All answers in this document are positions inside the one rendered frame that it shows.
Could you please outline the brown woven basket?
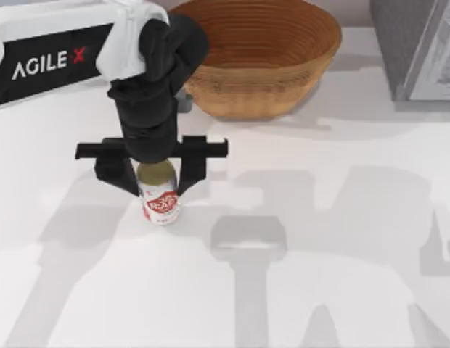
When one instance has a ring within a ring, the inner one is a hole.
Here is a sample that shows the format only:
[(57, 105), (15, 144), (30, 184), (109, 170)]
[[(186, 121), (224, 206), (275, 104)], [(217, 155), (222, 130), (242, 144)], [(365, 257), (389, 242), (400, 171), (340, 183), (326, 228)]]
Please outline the brown woven basket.
[(203, 112), (223, 120), (288, 113), (342, 42), (336, 18), (306, 0), (189, 0), (171, 12), (208, 37), (208, 55), (184, 87)]

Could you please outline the red and white can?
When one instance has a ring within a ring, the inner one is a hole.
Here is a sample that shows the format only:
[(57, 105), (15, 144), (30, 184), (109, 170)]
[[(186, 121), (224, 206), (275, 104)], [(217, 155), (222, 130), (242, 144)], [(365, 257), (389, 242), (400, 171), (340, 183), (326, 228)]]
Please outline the red and white can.
[(155, 225), (168, 225), (179, 216), (176, 171), (170, 161), (139, 163), (136, 179), (146, 218)]

